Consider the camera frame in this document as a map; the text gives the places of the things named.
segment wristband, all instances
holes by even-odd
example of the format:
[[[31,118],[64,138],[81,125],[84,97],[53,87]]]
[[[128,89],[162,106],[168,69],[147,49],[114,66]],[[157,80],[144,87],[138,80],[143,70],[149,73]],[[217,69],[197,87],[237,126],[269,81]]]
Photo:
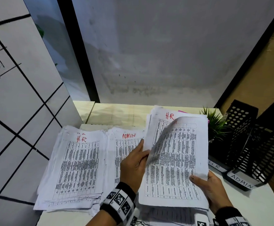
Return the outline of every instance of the wristband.
[[[117,224],[122,222],[123,225],[126,225],[129,220],[137,220],[136,217],[132,216],[135,208],[133,202],[135,197],[136,194],[131,187],[124,182],[120,182],[101,203],[100,209],[109,213]]]

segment white desk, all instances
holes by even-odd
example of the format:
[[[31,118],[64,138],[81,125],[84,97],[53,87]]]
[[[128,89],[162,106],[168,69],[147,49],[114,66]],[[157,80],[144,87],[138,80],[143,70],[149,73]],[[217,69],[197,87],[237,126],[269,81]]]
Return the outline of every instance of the white desk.
[[[144,106],[142,105],[96,105],[98,104],[96,103],[94,105],[87,123],[103,124],[103,122],[105,122],[105,124],[108,125],[121,126],[141,126],[140,124],[144,124],[142,126],[145,126],[146,114],[149,113],[152,108],[149,109],[146,106],[143,110],[142,108],[144,108]],[[192,110],[193,113],[196,113],[198,109],[181,107],[179,110],[186,112]],[[96,130],[99,128],[104,129],[106,125],[82,125],[81,128],[85,130]],[[274,193],[268,184],[258,187],[255,190],[244,192],[229,182],[224,181],[220,172],[210,166],[209,168],[222,180],[232,204],[239,209],[241,214],[248,219],[252,226],[274,225]],[[88,213],[64,211],[42,213],[37,226],[85,226],[90,219],[91,216],[89,216]]]

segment paper stack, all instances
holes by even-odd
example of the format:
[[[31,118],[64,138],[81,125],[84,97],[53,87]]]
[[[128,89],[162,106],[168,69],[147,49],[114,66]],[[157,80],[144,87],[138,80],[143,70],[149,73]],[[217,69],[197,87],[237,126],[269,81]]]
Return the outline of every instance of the paper stack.
[[[135,199],[142,220],[151,225],[192,225],[194,212],[209,207],[202,190],[189,181],[192,174],[207,179],[208,120],[206,115],[158,106],[147,116],[145,129],[87,132],[64,127],[38,187],[34,209],[84,211],[94,216],[120,181],[121,161],[142,138],[143,150],[151,149]]]

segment white tabletop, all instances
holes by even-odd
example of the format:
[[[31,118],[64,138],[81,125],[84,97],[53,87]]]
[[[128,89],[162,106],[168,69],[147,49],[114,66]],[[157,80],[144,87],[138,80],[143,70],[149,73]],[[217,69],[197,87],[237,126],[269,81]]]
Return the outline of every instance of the white tabletop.
[[[111,128],[106,125],[89,125],[83,124],[81,129],[98,130]],[[244,192],[231,183],[224,181],[219,171],[209,166],[209,169],[214,172],[223,182],[226,192],[235,208],[248,219],[251,225],[255,226],[270,226],[274,225],[274,192],[270,186],[264,185],[252,191]],[[42,213],[37,226],[85,226],[91,219],[88,213],[81,212],[52,212]]]

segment brown wall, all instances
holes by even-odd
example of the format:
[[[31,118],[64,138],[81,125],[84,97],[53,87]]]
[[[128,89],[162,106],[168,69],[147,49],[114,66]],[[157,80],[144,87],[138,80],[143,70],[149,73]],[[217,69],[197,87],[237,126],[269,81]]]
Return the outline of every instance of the brown wall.
[[[259,108],[259,115],[274,102],[274,34],[250,70],[222,105],[223,114],[234,99]],[[274,177],[269,183],[274,191]]]

